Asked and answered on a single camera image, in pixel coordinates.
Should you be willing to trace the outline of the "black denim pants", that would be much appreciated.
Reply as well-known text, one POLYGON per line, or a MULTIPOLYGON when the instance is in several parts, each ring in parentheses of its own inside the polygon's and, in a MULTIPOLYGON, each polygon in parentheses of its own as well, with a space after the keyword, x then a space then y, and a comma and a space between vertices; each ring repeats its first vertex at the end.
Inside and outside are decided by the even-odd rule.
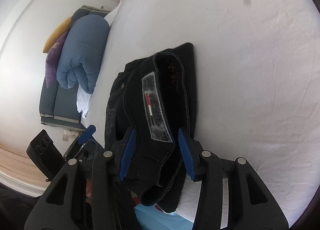
POLYGON ((114 80, 106 108, 105 146, 112 149, 128 127, 136 148, 122 181, 145 206, 177 209, 186 169, 178 130, 195 133, 197 91, 194 46, 185 43, 126 64, 114 80))

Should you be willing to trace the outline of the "white folded sheet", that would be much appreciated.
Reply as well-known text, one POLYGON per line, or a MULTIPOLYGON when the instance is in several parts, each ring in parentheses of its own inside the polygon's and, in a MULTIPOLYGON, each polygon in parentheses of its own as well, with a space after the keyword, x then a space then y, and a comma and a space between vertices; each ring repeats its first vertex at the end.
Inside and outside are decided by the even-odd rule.
POLYGON ((90 101, 91 101, 91 94, 86 93, 81 86, 78 87, 77 97, 76 97, 76 107, 77 111, 81 114, 81 116, 86 119, 90 101))

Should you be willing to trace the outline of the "grey headboard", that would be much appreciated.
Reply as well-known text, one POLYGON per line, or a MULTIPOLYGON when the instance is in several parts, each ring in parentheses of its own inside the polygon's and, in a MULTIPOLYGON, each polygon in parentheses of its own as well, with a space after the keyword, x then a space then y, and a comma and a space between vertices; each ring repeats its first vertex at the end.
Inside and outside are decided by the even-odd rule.
MULTIPOLYGON (((111 27, 115 13, 83 5, 71 16, 71 27, 75 21, 87 15, 101 16, 111 27)), ((81 123, 83 117, 76 107, 79 86, 79 84, 75 84, 71 89, 64 89, 56 79, 56 82, 47 88, 46 79, 44 78, 39 105, 39 113, 43 125, 75 131, 85 130, 84 125, 81 123)))

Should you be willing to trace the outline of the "rolled blue duvet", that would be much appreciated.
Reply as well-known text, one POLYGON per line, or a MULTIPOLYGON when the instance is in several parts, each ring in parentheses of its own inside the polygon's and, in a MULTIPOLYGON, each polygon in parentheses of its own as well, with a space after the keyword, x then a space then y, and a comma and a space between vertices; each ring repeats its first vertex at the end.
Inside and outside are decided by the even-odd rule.
POLYGON ((98 15, 74 22, 62 47, 56 79, 64 89, 79 84, 92 94, 100 72, 110 26, 98 15))

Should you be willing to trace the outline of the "purple pillow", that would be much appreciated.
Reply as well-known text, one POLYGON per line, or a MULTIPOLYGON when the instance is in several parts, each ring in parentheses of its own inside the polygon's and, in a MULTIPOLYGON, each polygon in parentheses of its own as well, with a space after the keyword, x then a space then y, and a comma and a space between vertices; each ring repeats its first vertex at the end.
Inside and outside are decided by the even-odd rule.
POLYGON ((56 72, 59 64, 61 51, 68 32, 63 33, 50 48, 46 58, 46 86, 52 86, 56 82, 56 72))

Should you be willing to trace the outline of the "mustard yellow pillow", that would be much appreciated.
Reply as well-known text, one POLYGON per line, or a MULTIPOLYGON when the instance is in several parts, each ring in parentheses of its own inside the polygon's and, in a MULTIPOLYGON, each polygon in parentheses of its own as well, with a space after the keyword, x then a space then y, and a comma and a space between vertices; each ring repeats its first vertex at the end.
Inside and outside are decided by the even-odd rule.
POLYGON ((52 32, 44 44, 42 51, 43 53, 48 53, 57 39, 60 38, 65 32, 69 31, 71 28, 71 20, 72 18, 68 17, 52 32))

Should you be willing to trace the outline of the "white bed mattress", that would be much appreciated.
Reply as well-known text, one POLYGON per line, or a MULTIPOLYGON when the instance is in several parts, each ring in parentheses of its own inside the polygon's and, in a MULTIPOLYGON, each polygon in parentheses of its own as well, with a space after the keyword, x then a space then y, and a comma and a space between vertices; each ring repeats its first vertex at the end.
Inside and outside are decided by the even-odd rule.
POLYGON ((117 74, 186 42, 195 49, 195 138, 221 158, 246 158, 294 224, 319 186, 313 1, 122 0, 85 121, 98 142, 117 74))

